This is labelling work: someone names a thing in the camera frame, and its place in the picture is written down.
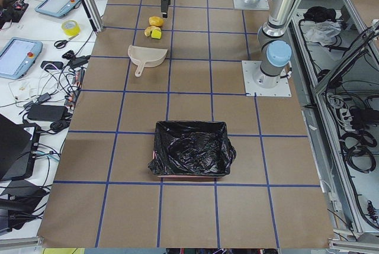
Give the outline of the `round bread roll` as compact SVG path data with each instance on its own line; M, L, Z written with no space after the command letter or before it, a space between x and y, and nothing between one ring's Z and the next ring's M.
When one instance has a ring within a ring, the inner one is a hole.
M164 20L161 17L152 16L149 18L149 25L155 27L162 27L164 25Z

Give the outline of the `yellow sponge piece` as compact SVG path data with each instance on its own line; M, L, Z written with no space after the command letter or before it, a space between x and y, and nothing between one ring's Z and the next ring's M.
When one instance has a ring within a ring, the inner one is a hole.
M160 40L162 38L162 32L159 28L153 29L151 34L151 38Z

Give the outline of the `croissant bread piece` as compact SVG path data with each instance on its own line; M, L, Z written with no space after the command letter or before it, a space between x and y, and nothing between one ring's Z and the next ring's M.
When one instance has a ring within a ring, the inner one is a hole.
M156 29L156 28L159 28L159 29L160 29L160 27L148 26L148 27L144 30L144 35L145 35L146 37L150 37L150 34L151 34L152 30L153 30L153 29Z

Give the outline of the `beige plastic dustpan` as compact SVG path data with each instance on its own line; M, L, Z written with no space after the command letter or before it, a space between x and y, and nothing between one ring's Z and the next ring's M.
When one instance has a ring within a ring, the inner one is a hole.
M168 49L129 45L128 56L132 63L137 66L134 73L135 77L141 77L144 68L151 68L161 65L165 60L167 52Z

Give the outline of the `yellow tape roll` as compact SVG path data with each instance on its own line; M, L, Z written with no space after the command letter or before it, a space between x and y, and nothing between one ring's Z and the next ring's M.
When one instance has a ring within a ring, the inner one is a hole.
M75 36L81 32L79 24L75 20L67 20L62 23L61 28L67 36Z

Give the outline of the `upper blue teach pendant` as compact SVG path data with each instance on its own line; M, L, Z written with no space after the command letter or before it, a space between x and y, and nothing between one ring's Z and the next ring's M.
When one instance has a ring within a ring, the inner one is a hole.
M81 0L44 0L35 8L35 12L60 18L73 10Z

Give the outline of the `blue teach pendant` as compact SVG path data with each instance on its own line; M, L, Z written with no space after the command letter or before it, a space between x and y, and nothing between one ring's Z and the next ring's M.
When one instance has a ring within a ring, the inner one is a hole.
M13 37L1 50L1 77L18 79L25 75L41 53L43 43Z
M81 0L44 0L35 8L35 12L60 18L73 10Z

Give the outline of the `lower blue teach pendant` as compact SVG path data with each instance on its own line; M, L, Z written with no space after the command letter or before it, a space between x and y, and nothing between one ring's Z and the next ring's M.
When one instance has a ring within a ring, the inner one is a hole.
M41 53L43 43L13 37L1 50L1 77L18 79L25 75Z

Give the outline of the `white cloth rag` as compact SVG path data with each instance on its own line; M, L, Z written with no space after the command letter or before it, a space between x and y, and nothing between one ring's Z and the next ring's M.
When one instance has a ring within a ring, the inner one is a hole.
M342 30L342 26L338 22L324 21L315 23L305 33L306 41L320 43L322 46L332 45L336 41L336 36Z

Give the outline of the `black power adapter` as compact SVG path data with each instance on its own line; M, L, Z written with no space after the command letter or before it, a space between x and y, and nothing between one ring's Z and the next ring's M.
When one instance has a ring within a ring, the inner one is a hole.
M66 106L33 105L27 114L27 118L35 121L57 121L62 120L67 112Z

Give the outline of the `black laptop computer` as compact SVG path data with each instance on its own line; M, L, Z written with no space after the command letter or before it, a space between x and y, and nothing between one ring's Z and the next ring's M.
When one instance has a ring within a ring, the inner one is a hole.
M27 179L33 174L40 126L15 124L1 116L1 181Z

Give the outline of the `black handled scissors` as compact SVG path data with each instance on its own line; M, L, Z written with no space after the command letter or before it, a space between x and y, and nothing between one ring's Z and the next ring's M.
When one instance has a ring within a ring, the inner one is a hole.
M72 39L74 39L77 36L78 35L74 35L74 36L70 36L68 39L55 41L54 42L54 47L56 49L63 49L64 47L66 47L66 45L68 44L68 42L70 42Z

